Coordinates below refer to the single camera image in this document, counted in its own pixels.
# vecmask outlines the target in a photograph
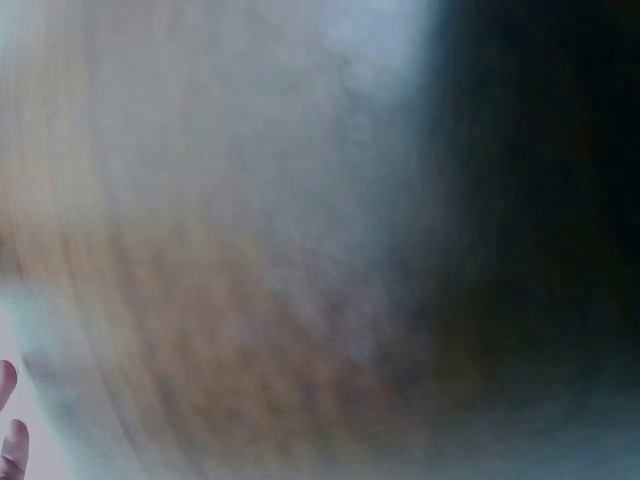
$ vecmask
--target fingertip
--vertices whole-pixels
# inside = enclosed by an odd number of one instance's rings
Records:
[[[13,363],[7,360],[0,360],[0,385],[5,385],[13,390],[18,384],[18,372]]]
[[[22,420],[11,420],[7,440],[10,442],[24,443],[29,441],[29,429]]]

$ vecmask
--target finger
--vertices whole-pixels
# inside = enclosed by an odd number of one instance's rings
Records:
[[[18,384],[18,374],[11,362],[0,361],[0,410],[4,408]]]
[[[20,420],[12,420],[2,444],[0,480],[23,480],[29,460],[29,431]]]

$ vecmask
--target wooden surface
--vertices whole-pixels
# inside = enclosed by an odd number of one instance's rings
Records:
[[[562,22],[444,3],[1,4],[4,291],[79,478],[423,478],[564,401],[534,318],[624,303],[597,106]]]

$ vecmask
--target brown wood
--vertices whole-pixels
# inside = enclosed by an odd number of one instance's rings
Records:
[[[4,291],[78,478],[423,478],[520,375],[478,319],[624,297],[570,54],[446,3],[2,3]],[[514,155],[549,231],[492,203]]]

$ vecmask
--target blurry surface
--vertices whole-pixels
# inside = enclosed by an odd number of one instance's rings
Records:
[[[1,8],[3,288],[79,478],[633,478],[623,7]]]

